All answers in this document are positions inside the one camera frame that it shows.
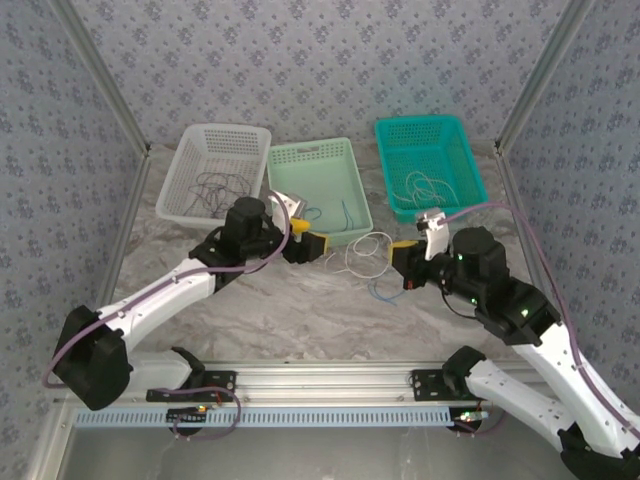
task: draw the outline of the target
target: plastic basket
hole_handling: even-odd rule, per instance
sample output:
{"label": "plastic basket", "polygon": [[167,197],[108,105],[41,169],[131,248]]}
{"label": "plastic basket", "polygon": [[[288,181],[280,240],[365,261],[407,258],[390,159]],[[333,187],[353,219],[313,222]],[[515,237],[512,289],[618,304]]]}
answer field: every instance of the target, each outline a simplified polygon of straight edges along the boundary
{"label": "plastic basket", "polygon": [[307,201],[311,230],[346,245],[373,229],[369,205],[348,138],[272,147],[267,163],[272,190]]}
{"label": "plastic basket", "polygon": [[[469,141],[456,117],[381,119],[376,123],[376,138],[389,203],[399,222],[413,222],[417,213],[433,207],[450,215],[488,200]],[[441,198],[416,196],[412,182],[424,177],[414,172],[435,180],[428,188]]]}
{"label": "plastic basket", "polygon": [[[213,229],[224,225],[228,207],[238,193],[258,197],[270,144],[271,133],[264,128],[191,125],[173,156],[156,202],[156,214],[185,227]],[[224,183],[225,188],[205,202],[203,192],[211,190],[202,190],[198,183],[207,177]]]}

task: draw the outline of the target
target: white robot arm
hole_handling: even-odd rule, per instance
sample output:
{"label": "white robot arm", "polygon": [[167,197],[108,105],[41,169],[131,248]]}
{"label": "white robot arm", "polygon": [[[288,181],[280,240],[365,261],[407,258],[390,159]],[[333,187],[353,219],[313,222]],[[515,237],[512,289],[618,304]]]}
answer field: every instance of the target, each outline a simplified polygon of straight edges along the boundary
{"label": "white robot arm", "polygon": [[[439,210],[419,215],[417,227],[427,240],[392,246],[392,265],[404,277],[404,287],[431,283],[445,302],[451,294],[467,300],[475,307],[468,318],[475,317],[512,346],[558,399],[514,380],[470,347],[444,364],[447,386],[460,398],[490,400],[529,425],[562,452],[578,478],[635,480],[640,475],[640,417],[572,345],[568,326],[542,292],[510,276],[502,244],[478,227],[460,230],[449,246],[443,218]],[[412,378],[418,378],[415,372]]]}
{"label": "white robot arm", "polygon": [[[265,215],[262,202],[241,199],[224,227],[156,282],[98,312],[86,307],[71,312],[45,374],[45,386],[50,386],[47,379],[54,371],[94,410],[112,403],[131,383],[149,389],[184,387],[195,358],[188,352],[175,349],[169,353],[172,361],[164,363],[162,359],[129,361],[128,353],[183,308],[214,294],[241,273],[266,264],[247,267],[247,258],[268,260],[282,252],[289,262],[304,263],[326,251],[326,238],[306,232],[308,225],[296,218],[304,202],[274,195],[281,213],[273,219]],[[475,306],[475,318],[527,360],[557,400],[509,377],[470,347],[463,347],[443,365],[447,387],[461,399],[489,400],[529,425],[561,452],[567,467],[581,480],[635,480],[640,475],[640,418],[581,353],[582,362],[576,365],[569,331],[558,312],[538,289],[510,276],[504,247],[486,229],[459,231],[449,251],[448,228],[439,223],[444,215],[436,215],[418,219],[426,242],[392,246],[391,262],[404,277],[404,287],[431,283],[440,288],[443,298],[456,294],[467,299]],[[147,362],[139,369],[145,378],[136,375],[136,362]]]}

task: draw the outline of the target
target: marble floor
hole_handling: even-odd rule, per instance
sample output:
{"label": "marble floor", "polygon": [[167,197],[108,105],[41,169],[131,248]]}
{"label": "marble floor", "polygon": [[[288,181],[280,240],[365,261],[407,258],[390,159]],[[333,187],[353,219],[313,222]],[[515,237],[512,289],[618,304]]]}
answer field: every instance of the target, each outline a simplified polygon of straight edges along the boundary
{"label": "marble floor", "polygon": [[[412,224],[396,223],[388,205],[377,147],[354,144],[374,230],[394,240],[417,238]],[[127,245],[114,295],[122,299],[176,266],[207,231],[184,228],[156,216],[155,203],[173,150],[153,146],[151,168]],[[491,200],[506,201],[496,160],[476,154]],[[263,192],[266,191],[266,174]],[[511,214],[484,210],[455,222],[485,225],[505,245],[512,274],[528,279],[524,255]],[[510,348],[475,321],[451,313],[438,290],[425,287],[403,294],[396,306],[373,298],[367,280],[333,273],[344,268],[345,247],[324,261],[289,265],[278,259],[254,275],[238,278],[216,295],[191,305],[152,332],[137,348],[187,348],[202,360],[445,360],[462,345],[492,359],[517,358]],[[380,271],[386,245],[368,258],[354,258],[361,272]],[[379,279],[385,296],[401,290],[391,269]],[[459,311],[469,306],[452,300]]]}

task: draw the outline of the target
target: basket handle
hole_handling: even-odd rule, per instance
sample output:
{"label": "basket handle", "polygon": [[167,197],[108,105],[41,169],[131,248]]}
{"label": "basket handle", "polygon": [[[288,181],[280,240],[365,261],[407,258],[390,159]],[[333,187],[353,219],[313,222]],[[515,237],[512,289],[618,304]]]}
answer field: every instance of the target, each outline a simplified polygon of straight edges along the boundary
{"label": "basket handle", "polygon": [[320,147],[298,148],[296,149],[296,153],[311,153],[311,152],[317,152],[318,150],[320,150]]}

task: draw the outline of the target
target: wall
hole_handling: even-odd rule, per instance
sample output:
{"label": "wall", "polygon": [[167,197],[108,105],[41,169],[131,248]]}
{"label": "wall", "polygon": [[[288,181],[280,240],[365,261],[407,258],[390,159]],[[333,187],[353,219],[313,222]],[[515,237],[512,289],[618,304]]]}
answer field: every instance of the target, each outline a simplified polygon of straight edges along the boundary
{"label": "wall", "polygon": [[508,153],[585,355],[640,410],[640,5],[596,2]]}
{"label": "wall", "polygon": [[138,158],[46,0],[0,2],[0,478],[21,478],[66,313],[93,306]]}
{"label": "wall", "polygon": [[147,140],[198,122],[274,142],[450,113],[495,138],[566,0],[74,0]]}

